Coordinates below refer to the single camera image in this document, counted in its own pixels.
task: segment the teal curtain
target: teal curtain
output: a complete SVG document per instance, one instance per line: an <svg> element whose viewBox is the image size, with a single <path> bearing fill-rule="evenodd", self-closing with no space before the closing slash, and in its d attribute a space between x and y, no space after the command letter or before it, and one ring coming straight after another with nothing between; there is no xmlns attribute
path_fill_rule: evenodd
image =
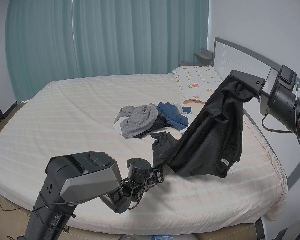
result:
<svg viewBox="0 0 300 240"><path fill-rule="evenodd" d="M207 31L208 0L10 0L7 65L20 102L61 79L170 73Z"/></svg>

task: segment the fitted sheet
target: fitted sheet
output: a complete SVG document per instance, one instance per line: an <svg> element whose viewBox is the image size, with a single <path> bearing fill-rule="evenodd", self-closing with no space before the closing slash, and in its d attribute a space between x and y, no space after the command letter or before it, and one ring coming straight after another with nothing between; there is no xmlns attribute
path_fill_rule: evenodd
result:
<svg viewBox="0 0 300 240"><path fill-rule="evenodd" d="M180 102L173 74L102 76L49 83L0 132L0 195L31 210L53 156L100 151L113 157L122 178L129 158L152 162L150 135L124 139L113 128L126 105ZM188 102L193 113L201 103ZM169 131L179 139L181 133ZM146 192L133 210L116 214L100 198L78 205L71 227L103 233L186 234L210 232L262 215L275 219L287 194L280 162L259 131L244 117L240 162L225 179L183 178L168 167L164 182Z"/></svg>

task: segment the wall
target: wall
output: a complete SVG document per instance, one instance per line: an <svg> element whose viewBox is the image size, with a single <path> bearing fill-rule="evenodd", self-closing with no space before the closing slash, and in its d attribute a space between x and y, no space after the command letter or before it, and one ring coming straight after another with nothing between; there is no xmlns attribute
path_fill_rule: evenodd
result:
<svg viewBox="0 0 300 240"><path fill-rule="evenodd" d="M300 75L299 0L210 0L208 50L215 37L258 52ZM266 239L300 219L300 180L288 192L276 221L263 217Z"/></svg>
<svg viewBox="0 0 300 240"><path fill-rule="evenodd" d="M16 101L5 56L5 19L9 0L0 0L0 109L3 113Z"/></svg>

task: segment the black leather garment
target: black leather garment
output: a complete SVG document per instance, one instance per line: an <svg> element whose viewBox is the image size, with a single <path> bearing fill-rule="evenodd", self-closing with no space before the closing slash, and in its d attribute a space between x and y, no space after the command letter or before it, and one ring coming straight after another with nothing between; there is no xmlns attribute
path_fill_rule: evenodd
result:
<svg viewBox="0 0 300 240"><path fill-rule="evenodd" d="M141 138L141 137L144 137L147 133L149 133L151 131L158 130L163 127L169 127L169 126L171 126L171 125L167 123L164 115L158 110L157 119L152 124L151 128L146 131L143 131L142 133L140 133L134 137Z"/></svg>
<svg viewBox="0 0 300 240"><path fill-rule="evenodd" d="M170 133L151 133L153 165L165 164L181 176L211 174L225 178L242 153L243 102L255 96L228 76L177 141Z"/></svg>

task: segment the floor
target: floor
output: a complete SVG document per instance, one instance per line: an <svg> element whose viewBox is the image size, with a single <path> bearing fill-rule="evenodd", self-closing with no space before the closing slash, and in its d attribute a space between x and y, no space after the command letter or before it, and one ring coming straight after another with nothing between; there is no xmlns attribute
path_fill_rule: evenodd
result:
<svg viewBox="0 0 300 240"><path fill-rule="evenodd" d="M15 113L24 105L25 105L25 103L20 103L7 116L7 118L3 119L0 122L0 131L8 123L8 121L15 115ZM3 205L7 204L7 206L5 206L5 207L7 207L7 208L9 208L9 207L11 208L12 206L17 207L15 204L11 203L7 199L5 201L3 201L4 198L3 197L1 197L1 198L2 199L0 202ZM26 225L27 225L27 221L29 219L26 216L27 212L28 211L25 209L20 209L18 211L13 211L13 212L3 212L0 209L0 236L3 237L2 233L6 232L9 228L12 228L11 229L12 235L15 235L16 232L20 232L20 233L24 232ZM19 224L14 224L16 219L19 219L22 223L20 222ZM72 229L72 231L76 232L76 231L83 231L83 230ZM62 239L62 240L68 239L68 238L65 238L65 237L67 237L67 235L68 234L66 234L65 236L61 236L59 239ZM224 227L224 228L219 229L214 232L196 233L195 235L197 236L197 238L199 240L212 240L212 239L213 240L257 240L256 229L255 229L254 223L242 223L242 224L238 224L235 226ZM119 238L118 235L114 235L112 239L118 239L118 238ZM104 239L104 238L101 238L101 237L99 238L99 235L97 235L96 239L98 240L98 239Z"/></svg>

